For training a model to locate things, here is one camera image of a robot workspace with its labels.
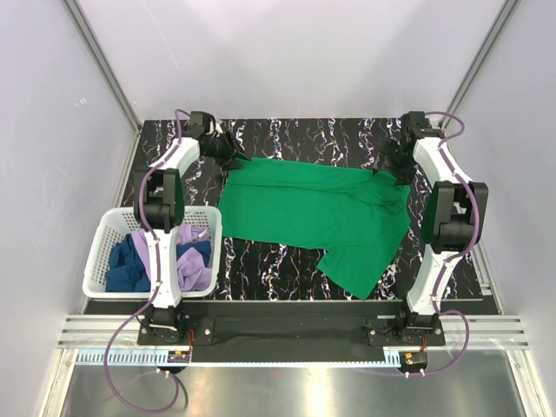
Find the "green t shirt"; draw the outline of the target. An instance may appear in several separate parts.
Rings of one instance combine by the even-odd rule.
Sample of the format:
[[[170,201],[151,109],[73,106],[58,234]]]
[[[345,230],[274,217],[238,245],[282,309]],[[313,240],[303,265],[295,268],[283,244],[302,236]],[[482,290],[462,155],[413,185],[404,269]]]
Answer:
[[[409,230],[409,194],[384,171],[255,158],[228,174],[218,209],[226,237],[324,250],[317,268],[365,299]]]

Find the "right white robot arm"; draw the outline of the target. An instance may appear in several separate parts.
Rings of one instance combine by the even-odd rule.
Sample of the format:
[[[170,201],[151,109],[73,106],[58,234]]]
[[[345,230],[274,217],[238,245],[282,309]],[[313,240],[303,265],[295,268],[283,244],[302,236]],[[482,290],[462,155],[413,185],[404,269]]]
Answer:
[[[445,135],[430,121],[431,112],[409,111],[400,117],[400,140],[383,155],[398,185],[408,185],[421,169],[432,192],[425,203],[421,237],[425,251],[417,278],[407,292],[392,327],[399,343],[432,342],[441,337],[440,304],[457,264],[480,241],[488,186],[464,173],[447,148],[463,133]]]

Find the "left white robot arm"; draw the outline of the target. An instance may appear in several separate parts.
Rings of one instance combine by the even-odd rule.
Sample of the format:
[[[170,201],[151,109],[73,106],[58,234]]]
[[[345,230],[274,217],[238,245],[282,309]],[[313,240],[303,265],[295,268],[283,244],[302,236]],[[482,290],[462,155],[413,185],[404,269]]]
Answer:
[[[176,246],[184,220],[182,177],[200,157],[214,159],[224,171],[242,169],[250,159],[216,118],[203,111],[175,111],[177,137],[147,168],[136,184],[134,215],[144,232],[149,254],[151,290],[140,333],[176,344],[192,335],[180,308]]]

